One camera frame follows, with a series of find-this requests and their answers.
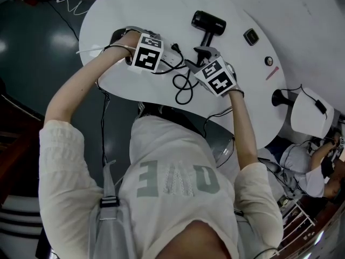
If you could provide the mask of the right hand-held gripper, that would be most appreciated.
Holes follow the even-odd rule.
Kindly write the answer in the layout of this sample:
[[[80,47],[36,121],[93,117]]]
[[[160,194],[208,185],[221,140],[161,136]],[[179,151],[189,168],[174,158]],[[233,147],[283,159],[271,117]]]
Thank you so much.
[[[233,76],[228,69],[223,57],[220,57],[220,52],[214,47],[198,46],[194,48],[197,52],[198,61],[203,59],[216,59],[201,68],[194,62],[185,59],[184,63],[191,72],[196,72],[194,76],[202,85],[212,94],[219,97],[233,88]]]

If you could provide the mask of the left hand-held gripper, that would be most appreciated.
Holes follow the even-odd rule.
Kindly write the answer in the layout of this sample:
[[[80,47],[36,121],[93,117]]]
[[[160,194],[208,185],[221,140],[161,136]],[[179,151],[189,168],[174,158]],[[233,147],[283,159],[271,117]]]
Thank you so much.
[[[113,32],[111,44],[115,43],[129,31],[139,32],[141,37],[136,48],[130,48],[135,53],[125,58],[126,64],[139,70],[156,72],[164,51],[164,42],[161,36],[139,27],[127,26]]]

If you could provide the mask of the white power strip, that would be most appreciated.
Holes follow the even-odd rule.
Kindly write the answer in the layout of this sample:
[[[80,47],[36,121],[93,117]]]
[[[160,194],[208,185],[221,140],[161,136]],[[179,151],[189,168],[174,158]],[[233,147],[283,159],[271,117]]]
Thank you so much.
[[[158,65],[157,72],[163,72],[172,69],[173,67],[182,67],[184,62],[179,53],[175,51],[164,51],[160,63]]]

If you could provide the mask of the person's right forearm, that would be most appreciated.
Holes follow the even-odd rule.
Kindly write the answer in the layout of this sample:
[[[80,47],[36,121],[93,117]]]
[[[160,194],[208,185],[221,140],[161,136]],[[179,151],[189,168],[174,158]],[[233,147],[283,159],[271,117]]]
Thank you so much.
[[[228,92],[233,112],[234,138],[240,170],[258,162],[257,143],[244,96],[240,91]]]

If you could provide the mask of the person's left forearm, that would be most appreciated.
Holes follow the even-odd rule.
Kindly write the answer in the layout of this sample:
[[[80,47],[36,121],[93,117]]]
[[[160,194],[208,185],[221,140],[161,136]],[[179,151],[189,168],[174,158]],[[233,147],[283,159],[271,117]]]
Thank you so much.
[[[51,120],[70,122],[96,81],[111,66],[129,54],[129,44],[118,41],[83,66],[53,96],[47,107],[44,123]]]

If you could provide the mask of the black hair dryer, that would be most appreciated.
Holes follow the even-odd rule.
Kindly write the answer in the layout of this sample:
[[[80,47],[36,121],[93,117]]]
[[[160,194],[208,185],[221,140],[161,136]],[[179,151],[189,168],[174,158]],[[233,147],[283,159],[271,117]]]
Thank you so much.
[[[192,18],[191,25],[204,31],[201,46],[210,46],[214,36],[221,36],[226,28],[226,21],[207,12],[197,10]]]

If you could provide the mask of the person's left hand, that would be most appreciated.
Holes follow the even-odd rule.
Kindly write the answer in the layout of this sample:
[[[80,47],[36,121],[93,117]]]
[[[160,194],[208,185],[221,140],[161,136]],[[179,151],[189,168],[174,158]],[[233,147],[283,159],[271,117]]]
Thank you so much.
[[[130,50],[130,55],[134,55],[135,49],[141,37],[141,33],[137,31],[128,31],[123,37],[121,37],[117,43],[127,45]]]

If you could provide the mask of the person's right hand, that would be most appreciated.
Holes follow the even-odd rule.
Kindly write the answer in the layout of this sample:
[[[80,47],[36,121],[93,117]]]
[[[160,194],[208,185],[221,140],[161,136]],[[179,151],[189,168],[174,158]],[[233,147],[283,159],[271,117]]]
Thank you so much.
[[[230,71],[232,77],[234,78],[234,80],[236,82],[236,85],[233,88],[231,88],[230,91],[241,92],[242,95],[244,96],[244,91],[240,88],[240,86],[238,84],[237,75],[236,75],[234,67],[230,63],[228,63],[228,62],[226,62],[226,66],[227,66],[227,69]]]

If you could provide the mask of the small black box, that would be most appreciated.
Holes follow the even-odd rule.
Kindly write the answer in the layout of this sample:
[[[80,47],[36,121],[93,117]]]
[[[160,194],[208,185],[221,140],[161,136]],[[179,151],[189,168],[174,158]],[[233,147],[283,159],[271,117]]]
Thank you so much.
[[[259,40],[259,36],[253,28],[250,28],[247,31],[245,31],[243,37],[247,41],[249,46],[254,46]]]

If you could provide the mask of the pink pen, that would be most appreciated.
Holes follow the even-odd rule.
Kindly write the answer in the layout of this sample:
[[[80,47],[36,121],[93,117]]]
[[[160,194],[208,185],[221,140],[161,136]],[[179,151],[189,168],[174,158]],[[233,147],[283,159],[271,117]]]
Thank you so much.
[[[269,80],[277,71],[279,70],[279,67],[276,66],[271,73],[266,77],[266,80]]]

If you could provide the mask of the person in white shirt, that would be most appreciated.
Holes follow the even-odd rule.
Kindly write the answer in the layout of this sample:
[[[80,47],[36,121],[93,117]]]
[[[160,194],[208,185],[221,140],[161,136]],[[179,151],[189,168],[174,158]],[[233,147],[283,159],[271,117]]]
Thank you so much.
[[[50,120],[40,131],[39,204],[48,241],[60,259],[87,259],[89,216],[102,189],[84,159],[84,136]],[[197,133],[148,116],[133,123],[130,167],[119,197],[127,202],[136,253],[155,259],[194,221],[208,224],[232,259],[270,259],[282,216],[266,166],[252,163],[230,182]]]

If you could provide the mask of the white shade table lamp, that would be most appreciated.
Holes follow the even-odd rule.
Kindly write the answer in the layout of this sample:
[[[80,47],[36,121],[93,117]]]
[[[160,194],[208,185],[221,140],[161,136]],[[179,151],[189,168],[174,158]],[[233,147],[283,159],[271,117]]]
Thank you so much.
[[[300,92],[294,101],[283,95],[283,91],[293,92],[293,89],[275,90],[272,94],[272,105],[287,105],[292,108],[290,126],[293,131],[324,138],[333,123],[334,108],[309,88],[299,86],[297,90]]]

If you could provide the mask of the dark wooden chair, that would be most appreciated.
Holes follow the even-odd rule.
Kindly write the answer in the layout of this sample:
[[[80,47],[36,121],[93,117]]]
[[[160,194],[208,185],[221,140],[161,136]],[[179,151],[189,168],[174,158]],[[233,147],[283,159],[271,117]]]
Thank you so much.
[[[39,131],[43,119],[10,97],[0,78],[0,208],[9,195],[38,196]]]

